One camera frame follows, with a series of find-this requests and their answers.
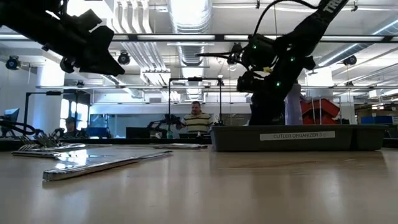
desk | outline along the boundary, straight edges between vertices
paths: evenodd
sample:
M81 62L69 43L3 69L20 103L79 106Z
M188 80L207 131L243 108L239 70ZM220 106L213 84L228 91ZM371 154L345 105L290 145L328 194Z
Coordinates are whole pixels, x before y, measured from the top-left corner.
M42 171L56 163L0 152L0 223L398 221L398 151L388 149L179 150L163 159L43 183Z

man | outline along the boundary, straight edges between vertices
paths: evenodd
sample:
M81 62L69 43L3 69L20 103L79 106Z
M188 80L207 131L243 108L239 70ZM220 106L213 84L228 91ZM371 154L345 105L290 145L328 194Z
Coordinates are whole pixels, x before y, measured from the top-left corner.
M176 128L179 130L187 127L189 133L206 133L211 124L213 124L213 122L210 114L202 113L200 103L194 101L192 102L191 114L184 116L181 124L176 125Z
M65 120L67 132L63 135L65 138L75 137L75 118L69 117Z

